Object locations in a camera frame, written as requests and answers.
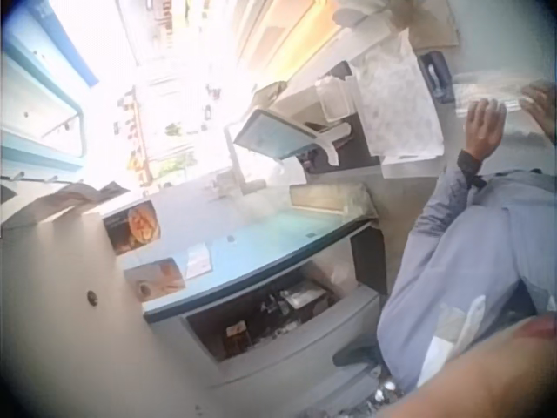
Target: white wall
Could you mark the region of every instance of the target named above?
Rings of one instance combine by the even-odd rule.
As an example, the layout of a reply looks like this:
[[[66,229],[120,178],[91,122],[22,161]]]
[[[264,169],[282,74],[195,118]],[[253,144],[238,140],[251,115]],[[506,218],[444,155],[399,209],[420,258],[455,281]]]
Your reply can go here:
[[[41,416],[201,416],[196,406],[224,416],[144,321],[98,215],[11,230],[1,245],[2,374],[26,406]]]

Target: food item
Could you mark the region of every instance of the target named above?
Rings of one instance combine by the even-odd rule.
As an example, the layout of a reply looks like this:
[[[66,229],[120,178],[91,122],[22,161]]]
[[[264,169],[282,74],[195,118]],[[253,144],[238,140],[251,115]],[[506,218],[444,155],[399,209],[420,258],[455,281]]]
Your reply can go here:
[[[161,235],[157,213],[150,201],[114,213],[103,222],[116,255],[150,244]]]
[[[128,211],[128,222],[130,223],[131,235],[141,244],[149,244],[155,238],[158,238],[160,228],[152,206],[139,205],[132,207]]]

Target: poster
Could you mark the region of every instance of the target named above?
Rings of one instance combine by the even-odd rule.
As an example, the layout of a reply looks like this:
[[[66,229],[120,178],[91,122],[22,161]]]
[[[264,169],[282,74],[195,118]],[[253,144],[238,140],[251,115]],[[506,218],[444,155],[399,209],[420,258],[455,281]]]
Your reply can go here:
[[[172,258],[125,270],[124,277],[141,302],[185,289],[182,273]]]
[[[103,222],[116,255],[128,253],[160,238],[157,213],[150,201],[114,213],[104,218]]]

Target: person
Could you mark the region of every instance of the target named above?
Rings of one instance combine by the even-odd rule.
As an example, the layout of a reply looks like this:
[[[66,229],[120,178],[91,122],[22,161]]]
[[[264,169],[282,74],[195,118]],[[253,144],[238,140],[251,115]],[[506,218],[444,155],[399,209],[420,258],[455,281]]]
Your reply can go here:
[[[533,83],[524,93],[522,108],[554,142],[554,84]],[[557,309],[555,177],[539,170],[477,176],[500,145],[506,117],[495,100],[471,105],[466,147],[408,235],[377,332],[383,360],[407,394],[492,333],[517,288],[532,305],[524,316]]]
[[[378,418],[553,418],[556,376],[556,317],[533,317],[449,362]]]

